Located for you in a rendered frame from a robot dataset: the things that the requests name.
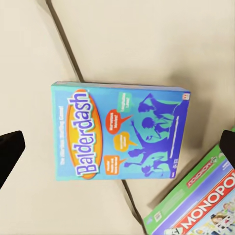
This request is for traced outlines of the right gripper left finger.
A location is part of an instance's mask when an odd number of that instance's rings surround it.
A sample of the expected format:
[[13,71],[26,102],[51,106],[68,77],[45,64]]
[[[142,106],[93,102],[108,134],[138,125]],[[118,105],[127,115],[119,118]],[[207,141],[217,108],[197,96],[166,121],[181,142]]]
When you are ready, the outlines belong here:
[[0,136],[0,189],[25,150],[21,130]]

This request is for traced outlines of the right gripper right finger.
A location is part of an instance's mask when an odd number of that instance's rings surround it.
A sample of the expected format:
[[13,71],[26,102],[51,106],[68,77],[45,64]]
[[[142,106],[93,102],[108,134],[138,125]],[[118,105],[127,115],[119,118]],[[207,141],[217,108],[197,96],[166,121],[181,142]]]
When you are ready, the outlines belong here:
[[235,170],[235,132],[224,130],[219,147]]

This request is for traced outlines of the board game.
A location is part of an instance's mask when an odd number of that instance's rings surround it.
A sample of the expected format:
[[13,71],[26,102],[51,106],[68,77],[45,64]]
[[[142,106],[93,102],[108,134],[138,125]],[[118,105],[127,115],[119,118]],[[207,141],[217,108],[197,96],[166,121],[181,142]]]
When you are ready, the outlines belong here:
[[191,91],[55,81],[55,181],[175,178]]
[[219,144],[143,219],[148,235],[235,235],[235,170]]

